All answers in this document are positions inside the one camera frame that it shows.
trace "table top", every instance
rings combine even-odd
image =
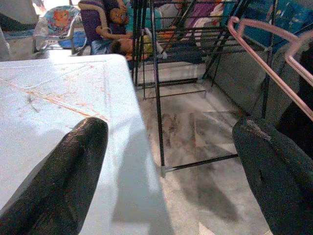
[[[0,208],[85,117],[109,142],[81,235],[172,233],[127,62],[119,55],[0,63]]]

